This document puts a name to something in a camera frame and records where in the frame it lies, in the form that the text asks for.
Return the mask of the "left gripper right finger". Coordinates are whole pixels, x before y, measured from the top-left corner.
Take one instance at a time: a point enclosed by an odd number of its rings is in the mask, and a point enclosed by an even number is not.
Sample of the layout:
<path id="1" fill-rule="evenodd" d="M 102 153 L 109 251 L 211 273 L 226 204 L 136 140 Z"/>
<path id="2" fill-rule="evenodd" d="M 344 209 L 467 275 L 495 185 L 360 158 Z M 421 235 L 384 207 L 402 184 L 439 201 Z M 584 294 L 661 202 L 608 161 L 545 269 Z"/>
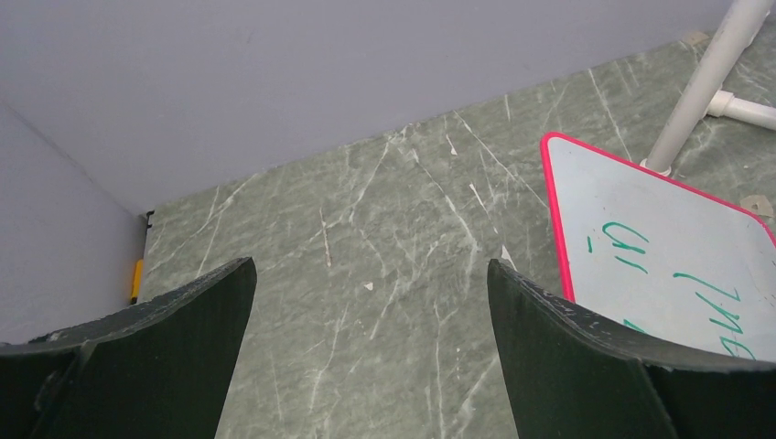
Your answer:
<path id="1" fill-rule="evenodd" d="M 775 366 L 640 333 L 489 262 L 490 318 L 522 438 L 772 438 Z"/>

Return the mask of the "red framed whiteboard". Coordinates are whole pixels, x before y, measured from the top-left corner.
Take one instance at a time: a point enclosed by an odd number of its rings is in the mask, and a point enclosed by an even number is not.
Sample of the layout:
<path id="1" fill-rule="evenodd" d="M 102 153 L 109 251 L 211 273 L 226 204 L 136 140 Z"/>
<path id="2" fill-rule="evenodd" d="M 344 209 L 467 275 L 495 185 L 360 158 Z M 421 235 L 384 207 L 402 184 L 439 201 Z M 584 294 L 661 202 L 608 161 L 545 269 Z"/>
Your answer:
<path id="1" fill-rule="evenodd" d="M 775 237 L 751 212 L 560 133 L 540 153 L 564 297 L 691 348 L 775 359 Z"/>

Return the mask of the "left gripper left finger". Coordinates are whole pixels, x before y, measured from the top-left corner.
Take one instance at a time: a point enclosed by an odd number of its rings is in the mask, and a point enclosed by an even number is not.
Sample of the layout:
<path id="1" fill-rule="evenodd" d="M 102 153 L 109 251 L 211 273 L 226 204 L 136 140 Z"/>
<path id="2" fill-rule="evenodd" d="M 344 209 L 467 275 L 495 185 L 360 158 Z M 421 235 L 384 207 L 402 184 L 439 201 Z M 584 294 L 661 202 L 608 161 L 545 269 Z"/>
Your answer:
<path id="1" fill-rule="evenodd" d="M 1 347 L 4 438 L 211 438 L 257 274 L 249 257 L 114 314 Z"/>

